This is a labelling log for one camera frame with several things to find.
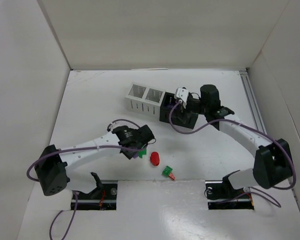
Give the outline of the green notched lego brick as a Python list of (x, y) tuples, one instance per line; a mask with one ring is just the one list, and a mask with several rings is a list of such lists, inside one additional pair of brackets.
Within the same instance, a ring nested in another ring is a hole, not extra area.
[(138, 152), (138, 154), (137, 154), (137, 156), (139, 157), (139, 158), (143, 158), (144, 156), (146, 156), (147, 155), (147, 149), (146, 148), (144, 148), (142, 151), (139, 151)]

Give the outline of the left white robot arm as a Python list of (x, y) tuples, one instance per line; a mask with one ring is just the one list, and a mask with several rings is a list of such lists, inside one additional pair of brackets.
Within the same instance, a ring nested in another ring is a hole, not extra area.
[(74, 171), (101, 158), (122, 154), (127, 159), (134, 158), (143, 151), (155, 136), (148, 125), (130, 128), (127, 125), (108, 129), (99, 138), (73, 146), (58, 149), (47, 146), (34, 164), (37, 180), (43, 195), (50, 197), (63, 190), (87, 194), (95, 199), (104, 190), (98, 174), (91, 170), (88, 178), (75, 176)]

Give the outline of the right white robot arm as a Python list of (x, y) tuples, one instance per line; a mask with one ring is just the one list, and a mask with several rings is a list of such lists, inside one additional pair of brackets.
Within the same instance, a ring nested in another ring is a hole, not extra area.
[(245, 125), (233, 110), (221, 104), (215, 85), (203, 85), (197, 99), (184, 87), (178, 88), (174, 97), (182, 105), (182, 113), (203, 115), (209, 125), (233, 138), (254, 158), (252, 168), (237, 170), (222, 178), (217, 187), (219, 198), (226, 198), (246, 187), (277, 189), (277, 185), (288, 178), (292, 178), (292, 183), (287, 188), (292, 189), (295, 186), (296, 171), (288, 142), (284, 139), (274, 140)]

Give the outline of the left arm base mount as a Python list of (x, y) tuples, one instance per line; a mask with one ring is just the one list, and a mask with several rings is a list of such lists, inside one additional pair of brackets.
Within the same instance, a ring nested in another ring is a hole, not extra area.
[(78, 211), (115, 211), (117, 209), (118, 181), (101, 180), (95, 172), (73, 175), (67, 189), (74, 190), (70, 209)]

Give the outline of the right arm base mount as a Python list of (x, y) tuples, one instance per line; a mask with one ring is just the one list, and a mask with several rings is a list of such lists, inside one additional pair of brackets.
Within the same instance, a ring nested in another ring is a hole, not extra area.
[(222, 180), (207, 180), (204, 195), (207, 198), (209, 210), (254, 210), (251, 194), (245, 194), (243, 188), (234, 189), (229, 181), (229, 176)]

